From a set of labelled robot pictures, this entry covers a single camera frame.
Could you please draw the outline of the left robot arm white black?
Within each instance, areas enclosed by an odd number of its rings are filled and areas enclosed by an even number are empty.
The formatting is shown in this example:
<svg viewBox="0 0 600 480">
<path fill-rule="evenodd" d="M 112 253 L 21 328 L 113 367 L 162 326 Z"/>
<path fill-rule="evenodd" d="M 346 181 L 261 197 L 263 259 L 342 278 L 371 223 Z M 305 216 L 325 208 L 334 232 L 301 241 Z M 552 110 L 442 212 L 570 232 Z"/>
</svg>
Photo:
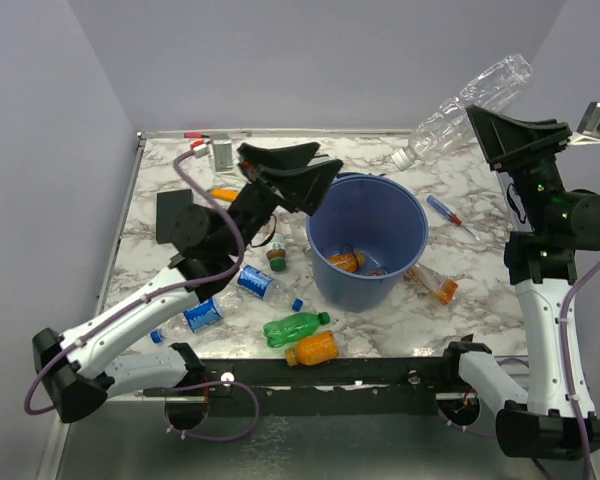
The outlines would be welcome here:
<svg viewBox="0 0 600 480">
<path fill-rule="evenodd" d="M 45 328 L 33 337 L 36 377 L 25 395 L 25 412 L 43 414 L 32 405 L 39 386 L 65 424 L 86 418 L 120 394 L 162 389 L 186 395 L 202 387 L 205 367 L 186 343 L 129 359 L 122 354 L 166 321 L 221 292 L 277 208 L 316 213 L 343 167 L 339 159 L 317 161 L 319 148 L 317 142 L 277 149 L 241 144 L 238 168 L 246 183 L 228 207 L 183 170 L 193 154 L 178 156 L 174 170 L 205 202 L 177 215 L 171 240 L 175 255 L 109 310 L 62 333 Z"/>
</svg>

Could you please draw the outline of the red cap clear bottle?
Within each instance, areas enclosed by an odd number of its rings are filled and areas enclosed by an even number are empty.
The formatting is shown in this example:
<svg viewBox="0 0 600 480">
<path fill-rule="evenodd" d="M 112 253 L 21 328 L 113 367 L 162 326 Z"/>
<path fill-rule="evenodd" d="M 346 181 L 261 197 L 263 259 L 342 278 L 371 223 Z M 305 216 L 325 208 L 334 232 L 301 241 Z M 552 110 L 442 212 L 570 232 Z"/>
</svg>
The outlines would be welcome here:
<svg viewBox="0 0 600 480">
<path fill-rule="evenodd" d="M 387 271 L 383 268 L 376 268 L 365 274 L 366 276 L 384 276 L 387 275 Z"/>
</svg>

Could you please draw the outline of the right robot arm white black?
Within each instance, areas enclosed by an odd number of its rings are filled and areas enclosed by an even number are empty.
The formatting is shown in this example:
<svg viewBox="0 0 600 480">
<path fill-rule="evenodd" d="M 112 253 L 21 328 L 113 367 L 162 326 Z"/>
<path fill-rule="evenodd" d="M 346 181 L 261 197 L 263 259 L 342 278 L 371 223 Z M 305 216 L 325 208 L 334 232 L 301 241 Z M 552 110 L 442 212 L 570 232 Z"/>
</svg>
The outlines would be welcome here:
<svg viewBox="0 0 600 480">
<path fill-rule="evenodd" d="M 578 251 L 600 250 L 600 194 L 567 190 L 557 155 L 600 144 L 600 103 L 576 129 L 554 119 L 523 121 L 479 106 L 466 110 L 484 158 L 515 194 L 514 230 L 504 263 L 523 315 L 528 383 L 519 385 L 483 344 L 461 340 L 446 349 L 441 383 L 469 385 L 495 416 L 501 451 L 532 460 L 587 459 L 600 449 L 600 418 L 580 361 L 573 300 L 582 279 Z"/>
</svg>

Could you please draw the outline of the large clear water bottle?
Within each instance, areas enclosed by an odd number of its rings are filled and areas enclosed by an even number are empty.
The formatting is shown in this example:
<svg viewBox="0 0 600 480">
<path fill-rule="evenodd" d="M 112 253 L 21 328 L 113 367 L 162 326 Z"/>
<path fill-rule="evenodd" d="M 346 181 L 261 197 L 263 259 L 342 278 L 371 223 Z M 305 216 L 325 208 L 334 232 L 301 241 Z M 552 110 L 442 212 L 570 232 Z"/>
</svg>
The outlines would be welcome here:
<svg viewBox="0 0 600 480">
<path fill-rule="evenodd" d="M 392 153 L 390 161 L 404 171 L 418 162 L 438 160 L 463 147 L 474 136 L 466 108 L 475 105 L 501 112 L 520 96 L 532 75 L 532 67 L 522 55 L 504 57 L 421 121 L 407 145 Z"/>
</svg>

